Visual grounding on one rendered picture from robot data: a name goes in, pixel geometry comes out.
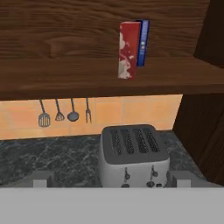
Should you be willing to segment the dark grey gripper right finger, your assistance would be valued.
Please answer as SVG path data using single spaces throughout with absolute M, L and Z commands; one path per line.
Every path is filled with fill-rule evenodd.
M 177 188 L 203 188 L 220 187 L 215 183 L 197 177 L 190 171 L 170 171 L 169 182 L 172 187 Z

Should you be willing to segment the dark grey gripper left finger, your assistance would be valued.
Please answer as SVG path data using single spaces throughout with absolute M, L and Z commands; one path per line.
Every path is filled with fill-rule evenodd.
M 4 185 L 4 187 L 18 187 L 18 188 L 47 188 L 55 187 L 55 175 L 53 171 L 34 171 L 32 174 L 23 179 Z

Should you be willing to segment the dark wooden cabinet door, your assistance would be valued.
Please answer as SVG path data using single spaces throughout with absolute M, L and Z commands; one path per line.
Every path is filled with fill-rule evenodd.
M 210 0 L 194 57 L 218 67 L 224 80 L 224 0 Z M 224 87 L 185 94 L 173 131 L 207 180 L 224 186 Z

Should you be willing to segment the dark wooden cabinet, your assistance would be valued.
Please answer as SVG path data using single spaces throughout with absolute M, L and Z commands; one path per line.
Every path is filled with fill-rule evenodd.
M 119 24 L 150 20 L 118 72 Z M 0 101 L 224 93 L 224 0 L 0 0 Z

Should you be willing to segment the red cereal box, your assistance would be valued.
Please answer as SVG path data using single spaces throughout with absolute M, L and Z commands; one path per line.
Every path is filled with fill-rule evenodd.
M 119 34 L 118 77 L 133 79 L 137 67 L 139 22 L 121 22 Z

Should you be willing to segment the silver four-slot toaster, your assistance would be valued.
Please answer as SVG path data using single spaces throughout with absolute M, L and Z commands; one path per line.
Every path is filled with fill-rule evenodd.
M 170 156 L 152 125 L 109 126 L 101 132 L 98 165 L 103 187 L 164 187 Z

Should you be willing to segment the grey slotted spatula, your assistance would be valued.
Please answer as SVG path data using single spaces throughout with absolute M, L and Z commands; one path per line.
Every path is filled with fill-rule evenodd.
M 49 127 L 51 124 L 51 118 L 46 113 L 43 102 L 39 101 L 39 103 L 42 109 L 42 113 L 38 116 L 38 126 L 42 128 Z

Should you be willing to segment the small grey spatula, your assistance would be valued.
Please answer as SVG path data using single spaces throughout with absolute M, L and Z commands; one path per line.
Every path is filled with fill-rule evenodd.
M 56 114 L 56 116 L 55 116 L 55 120 L 56 120 L 57 122 L 60 122 L 60 121 L 63 121 L 63 120 L 65 119 L 65 117 L 64 117 L 64 115 L 62 114 L 62 112 L 60 111 L 59 101 L 58 101 L 58 100 L 55 100 L 55 102 L 56 102 L 56 107 L 57 107 L 57 110 L 58 110 L 58 112 L 57 112 L 57 114 Z

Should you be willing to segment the grey ladle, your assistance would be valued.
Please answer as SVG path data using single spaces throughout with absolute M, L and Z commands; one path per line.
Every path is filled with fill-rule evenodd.
M 72 104 L 72 111 L 67 115 L 67 119 L 70 122 L 75 122 L 79 119 L 79 113 L 75 111 L 74 109 L 74 99 L 71 99 L 71 104 Z

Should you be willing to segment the grey meat fork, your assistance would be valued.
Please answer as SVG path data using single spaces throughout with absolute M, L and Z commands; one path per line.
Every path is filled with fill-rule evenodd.
M 86 123 L 92 122 L 91 110 L 89 108 L 88 98 L 86 98 Z

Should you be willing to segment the blue box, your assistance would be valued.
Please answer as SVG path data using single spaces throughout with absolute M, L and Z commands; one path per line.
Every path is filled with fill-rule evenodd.
M 145 55 L 147 50 L 150 21 L 144 19 L 138 19 L 138 22 L 140 23 L 140 32 L 139 32 L 139 45 L 138 45 L 136 65 L 138 67 L 143 67 L 145 63 Z

